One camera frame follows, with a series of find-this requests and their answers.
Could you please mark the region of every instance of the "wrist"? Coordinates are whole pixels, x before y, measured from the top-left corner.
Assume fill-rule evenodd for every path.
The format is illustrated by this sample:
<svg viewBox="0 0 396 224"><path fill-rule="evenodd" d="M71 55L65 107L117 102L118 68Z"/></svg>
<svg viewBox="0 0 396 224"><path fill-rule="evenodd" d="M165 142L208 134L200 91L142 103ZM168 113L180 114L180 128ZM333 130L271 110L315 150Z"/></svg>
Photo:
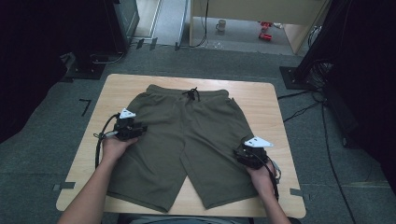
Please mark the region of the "wrist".
<svg viewBox="0 0 396 224"><path fill-rule="evenodd" d="M266 182L262 184L260 188L257 188L257 192L262 199L275 198L274 187L272 183Z"/></svg>
<svg viewBox="0 0 396 224"><path fill-rule="evenodd" d="M108 159L106 157L103 157L101 162L99 163L99 166L106 167L106 168L112 170L114 168L114 166L116 165L116 163L117 163L117 160Z"/></svg>
<svg viewBox="0 0 396 224"><path fill-rule="evenodd" d="M260 199L262 200L262 203L264 206L267 206L268 204L277 202L273 191L266 190L266 191L259 192L259 196L260 196Z"/></svg>

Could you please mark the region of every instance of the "floor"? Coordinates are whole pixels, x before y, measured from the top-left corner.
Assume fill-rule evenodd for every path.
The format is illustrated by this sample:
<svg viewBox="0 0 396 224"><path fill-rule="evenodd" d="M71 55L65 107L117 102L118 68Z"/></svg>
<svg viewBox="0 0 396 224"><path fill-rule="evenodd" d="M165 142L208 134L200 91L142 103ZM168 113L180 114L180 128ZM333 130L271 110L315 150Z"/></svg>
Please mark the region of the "floor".
<svg viewBox="0 0 396 224"><path fill-rule="evenodd" d="M137 0L141 22L136 28L135 41L145 38L145 42L150 43L152 38L157 38L157 44L159 45L174 46L176 42L179 42L180 31L182 30L181 46L188 46L190 1L188 2L186 20L183 26L185 0ZM257 21L226 20L225 31L220 32L216 29L218 19L207 18L206 22L205 18L194 17L193 19L194 24L197 24L193 30L194 46L198 45L204 38L206 25L206 41L200 46L202 49L294 55L282 25L270 27L266 33L273 38L271 41L266 41L259 39L262 27ZM307 51L308 46L304 43L297 55L304 56Z"/></svg>
<svg viewBox="0 0 396 224"><path fill-rule="evenodd" d="M0 223L57 221L61 212L55 204L60 191L53 190L53 186L66 179L108 75L268 82L275 86L276 95L282 96L297 91L285 88L279 66L296 66L300 61L301 57L289 55L216 49L175 51L173 46L151 49L143 45L140 49L130 48L119 62L108 64L100 80L57 83L23 130L0 145ZM92 100L84 116L87 103L81 99ZM278 102L285 119L315 101L311 94L303 94ZM380 165L363 150L342 146L340 130L329 108L311 108L285 122L285 130L304 198L306 216L300 219L302 223L395 223L396 197ZM117 223L117 215L105 213L102 223ZM268 220L255 218L255 223Z"/></svg>

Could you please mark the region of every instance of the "shorts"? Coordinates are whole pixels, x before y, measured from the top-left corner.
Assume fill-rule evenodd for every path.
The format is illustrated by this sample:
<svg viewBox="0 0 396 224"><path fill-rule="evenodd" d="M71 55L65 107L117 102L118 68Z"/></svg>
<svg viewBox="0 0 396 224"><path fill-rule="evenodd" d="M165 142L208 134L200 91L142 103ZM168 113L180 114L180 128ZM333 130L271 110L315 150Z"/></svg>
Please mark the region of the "shorts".
<svg viewBox="0 0 396 224"><path fill-rule="evenodd" d="M150 85L127 108L148 130L114 168L109 196L168 212L187 175L206 209L257 195L233 154L253 133L226 90Z"/></svg>

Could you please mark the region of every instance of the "red object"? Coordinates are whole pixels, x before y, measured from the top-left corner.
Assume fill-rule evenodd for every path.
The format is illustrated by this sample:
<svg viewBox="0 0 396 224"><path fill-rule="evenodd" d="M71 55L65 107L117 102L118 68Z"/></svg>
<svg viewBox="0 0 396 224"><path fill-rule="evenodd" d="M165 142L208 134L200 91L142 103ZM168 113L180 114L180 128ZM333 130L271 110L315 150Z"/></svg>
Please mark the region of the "red object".
<svg viewBox="0 0 396 224"><path fill-rule="evenodd" d="M272 25L272 23L267 22L267 21L262 21L262 22L260 22L260 25L262 26L262 31L263 31L263 30L267 30L268 27L270 27Z"/></svg>
<svg viewBox="0 0 396 224"><path fill-rule="evenodd" d="M259 38L260 38L260 39L264 39L264 40L271 40L271 39L272 39L272 36L271 36L271 35L266 35L266 34L261 33L261 34L259 35Z"/></svg>

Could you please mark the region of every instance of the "table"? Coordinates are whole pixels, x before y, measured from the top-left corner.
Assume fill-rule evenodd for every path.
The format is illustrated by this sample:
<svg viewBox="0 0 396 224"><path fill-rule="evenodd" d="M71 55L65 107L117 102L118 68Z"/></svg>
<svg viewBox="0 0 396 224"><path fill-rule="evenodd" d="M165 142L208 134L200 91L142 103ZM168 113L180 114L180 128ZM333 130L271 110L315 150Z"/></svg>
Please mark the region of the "table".
<svg viewBox="0 0 396 224"><path fill-rule="evenodd" d="M331 0L210 0L208 18L286 23L285 33L297 53L308 33L326 15ZM190 46L194 17L205 17L206 0L191 0Z"/></svg>
<svg viewBox="0 0 396 224"><path fill-rule="evenodd" d="M151 77L136 75L110 75L103 87L92 113L87 130L83 135L78 152L70 168L66 182L76 182L73 189L62 189L56 207L60 211L69 205L94 171L94 155L97 138L108 118L126 107L138 93L144 92L149 84L164 88L189 90L198 87L199 91L225 89L244 111L251 130L257 136L273 143L268 147L268 155L282 170L278 185L279 203L288 217L304 217L304 201L301 196L290 194L290 189L300 189L290 154L288 138L280 115L275 88L270 83L242 82L227 80L195 79L181 77ZM137 204L106 196L106 212L161 214ZM184 216L225 216L225 217L265 217L259 198L251 198L220 207L205 210L201 200L186 178L177 199L167 215Z"/></svg>

